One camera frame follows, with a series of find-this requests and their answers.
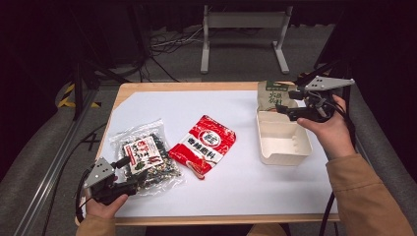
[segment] white table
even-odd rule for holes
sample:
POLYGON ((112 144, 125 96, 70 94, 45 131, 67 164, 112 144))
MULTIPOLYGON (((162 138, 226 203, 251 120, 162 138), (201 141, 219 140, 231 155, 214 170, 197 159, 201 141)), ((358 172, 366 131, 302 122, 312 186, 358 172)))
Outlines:
MULTIPOLYGON (((321 221, 331 187, 326 155, 309 132, 313 152, 298 166, 260 160, 257 83, 126 84, 118 93, 97 157, 115 161, 109 137, 157 119, 173 147, 203 116, 236 133, 237 141, 199 180, 181 165, 186 183, 150 197, 131 197, 119 225, 321 221)), ((329 220, 338 220, 335 204, 329 220)))

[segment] seasoning packet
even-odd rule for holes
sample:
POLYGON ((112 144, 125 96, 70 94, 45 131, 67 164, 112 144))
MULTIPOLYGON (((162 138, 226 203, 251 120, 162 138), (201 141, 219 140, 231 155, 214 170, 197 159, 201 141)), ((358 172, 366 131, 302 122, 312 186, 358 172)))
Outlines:
POLYGON ((289 98, 288 92, 297 87, 288 82, 262 81, 258 83, 258 110, 275 111, 275 105, 288 107, 296 106, 294 100, 289 98))
POLYGON ((204 115, 168 153, 199 179, 213 169, 236 141, 233 131, 204 115))

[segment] printed label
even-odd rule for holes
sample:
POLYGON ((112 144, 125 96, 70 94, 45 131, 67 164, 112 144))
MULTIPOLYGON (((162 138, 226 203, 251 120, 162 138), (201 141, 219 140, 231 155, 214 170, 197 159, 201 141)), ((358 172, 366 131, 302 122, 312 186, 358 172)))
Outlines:
POLYGON ((223 158, 222 154, 218 153, 212 147, 205 145, 204 142, 193 135, 188 135, 186 139, 187 142, 184 143, 184 146, 190 149, 195 156, 208 160, 211 166, 214 166, 223 158))
POLYGON ((280 84, 279 82, 267 81, 266 90, 288 91, 289 85, 280 84))
POLYGON ((163 159, 152 137, 146 137, 123 146, 125 155, 129 156, 132 174, 163 163, 163 159))

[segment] metal rail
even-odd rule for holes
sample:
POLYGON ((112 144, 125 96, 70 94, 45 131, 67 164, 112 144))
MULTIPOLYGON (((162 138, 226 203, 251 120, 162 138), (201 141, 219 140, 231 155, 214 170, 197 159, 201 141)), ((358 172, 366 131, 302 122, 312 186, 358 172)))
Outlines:
POLYGON ((43 177, 43 180, 40 182, 40 185, 30 203, 30 206, 28 207, 24 217, 16 229, 14 234, 15 236, 29 235, 34 222, 39 216, 39 213, 42 210, 42 207, 45 204, 45 201, 58 178, 60 169, 63 167, 66 157, 70 151, 72 141, 86 117, 89 111, 89 105, 93 103, 96 93, 96 90, 87 91, 86 99, 83 104, 83 107, 86 109, 84 109, 78 119, 71 124, 70 129, 67 132, 63 143, 61 144, 61 147, 58 149, 58 152, 52 160, 49 169, 43 177))

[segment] tan sleeve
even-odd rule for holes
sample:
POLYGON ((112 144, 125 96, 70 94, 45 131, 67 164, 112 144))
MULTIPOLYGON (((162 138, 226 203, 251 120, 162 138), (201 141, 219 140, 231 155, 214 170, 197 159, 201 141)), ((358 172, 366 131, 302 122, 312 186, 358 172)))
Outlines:
POLYGON ((115 219, 105 219, 87 214, 77 230, 77 236, 114 236, 115 219))
POLYGON ((414 235, 395 199, 360 154, 331 160, 327 168, 348 235, 414 235))

